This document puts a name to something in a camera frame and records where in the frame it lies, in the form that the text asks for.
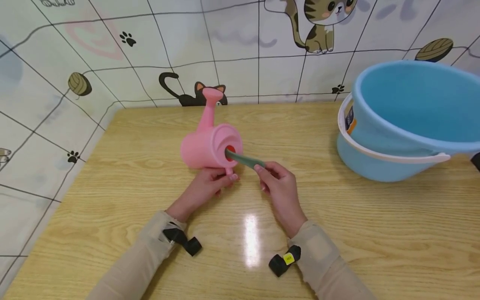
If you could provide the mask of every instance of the tiled wall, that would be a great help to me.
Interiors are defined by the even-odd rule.
[[[288,2],[0,2],[0,298],[115,111],[180,105],[162,72],[180,76],[167,81],[177,94],[225,84],[228,105],[341,100],[389,60],[480,75],[478,0],[354,0],[348,15],[335,0],[333,49],[320,54],[294,42]],[[299,23],[305,42],[314,25]]]

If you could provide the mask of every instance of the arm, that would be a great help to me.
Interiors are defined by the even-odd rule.
[[[375,300],[340,256],[335,244],[312,221],[305,222],[288,245],[301,248],[297,262],[303,280],[322,300]]]
[[[322,228],[307,220],[298,200],[295,176],[276,162],[266,162],[265,166],[256,165],[255,171],[262,191],[272,200],[275,218],[291,238],[288,246],[301,248],[297,265],[303,280],[322,300],[374,300]]]
[[[87,299],[139,300],[173,249],[174,243],[165,237],[163,230],[173,227],[185,230],[185,223],[195,210],[237,179],[236,174],[225,176],[225,169],[201,170],[180,198],[165,212],[157,212],[145,225],[137,241],[103,275]]]
[[[140,299],[158,267],[173,249],[173,242],[162,233],[167,226],[173,226],[169,222],[182,230],[186,227],[163,211],[156,213],[142,229],[137,241],[103,275],[87,299]]]

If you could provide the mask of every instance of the yarn ball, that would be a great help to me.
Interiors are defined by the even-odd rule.
[[[68,79],[68,87],[79,96],[86,96],[92,92],[88,79],[80,73],[73,72]]]

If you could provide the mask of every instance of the black strap buckle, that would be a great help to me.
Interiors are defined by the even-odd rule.
[[[297,245],[293,245],[283,256],[276,254],[274,257],[272,257],[268,263],[268,266],[277,277],[280,277],[288,270],[288,268],[290,268],[291,264],[300,259],[300,256],[301,248]]]
[[[191,240],[188,240],[185,232],[183,232],[183,230],[179,228],[165,229],[163,230],[163,234],[167,237],[168,240],[174,241],[182,245],[182,247],[191,256],[194,256],[195,254],[197,254],[202,248],[202,245],[200,244],[200,242],[197,240],[196,237],[193,237]]]

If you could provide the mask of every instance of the wood grain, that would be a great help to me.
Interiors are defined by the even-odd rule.
[[[399,183],[350,171],[336,153],[339,103],[217,107],[245,154],[297,175],[301,205],[338,245],[378,299],[478,299],[480,174],[465,157]],[[194,171],[180,159],[200,107],[121,110],[36,243],[5,299],[84,299],[158,209]],[[286,250],[258,179],[241,181],[190,222],[203,251],[177,249],[145,298],[314,299],[296,267],[281,278],[268,261]]]

